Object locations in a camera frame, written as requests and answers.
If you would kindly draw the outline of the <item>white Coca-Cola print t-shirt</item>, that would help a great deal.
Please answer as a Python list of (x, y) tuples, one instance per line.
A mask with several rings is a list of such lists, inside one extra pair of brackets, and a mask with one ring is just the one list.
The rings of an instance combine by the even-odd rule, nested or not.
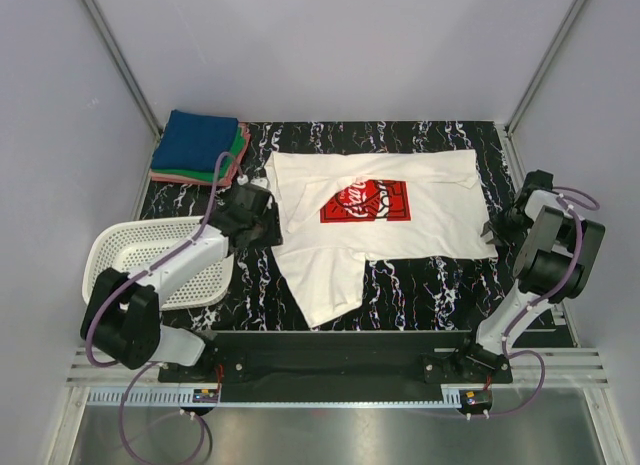
[(311, 328), (361, 306), (369, 261), (497, 255), (472, 149), (273, 152), (264, 171), (282, 233), (272, 253)]

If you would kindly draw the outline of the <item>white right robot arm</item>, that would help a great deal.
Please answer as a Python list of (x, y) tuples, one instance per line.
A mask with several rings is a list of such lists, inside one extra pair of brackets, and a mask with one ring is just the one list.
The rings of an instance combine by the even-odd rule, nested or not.
[(606, 227), (576, 209), (597, 211), (590, 195), (570, 187), (522, 188), (507, 215), (509, 231), (527, 235), (513, 268), (514, 285), (455, 352), (454, 370), (479, 380), (509, 368), (521, 334), (554, 305), (578, 297), (590, 277)]

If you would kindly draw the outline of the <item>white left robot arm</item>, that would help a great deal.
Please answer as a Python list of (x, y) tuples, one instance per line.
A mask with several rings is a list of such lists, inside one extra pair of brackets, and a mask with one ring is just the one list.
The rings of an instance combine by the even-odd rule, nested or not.
[(281, 243), (273, 198), (233, 201), (206, 214), (191, 234), (151, 263), (129, 272), (104, 270), (80, 329), (89, 363), (130, 370), (161, 363), (196, 366), (206, 341), (191, 331), (164, 325), (162, 305), (200, 272), (230, 255)]

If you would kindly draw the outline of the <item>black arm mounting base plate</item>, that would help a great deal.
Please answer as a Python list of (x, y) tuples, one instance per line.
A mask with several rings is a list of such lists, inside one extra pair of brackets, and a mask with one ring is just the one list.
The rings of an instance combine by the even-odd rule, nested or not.
[(472, 343), (468, 331), (217, 331), (193, 367), (168, 365), (162, 383), (247, 383), (274, 375), (382, 375), (428, 384), (510, 384), (505, 356)]

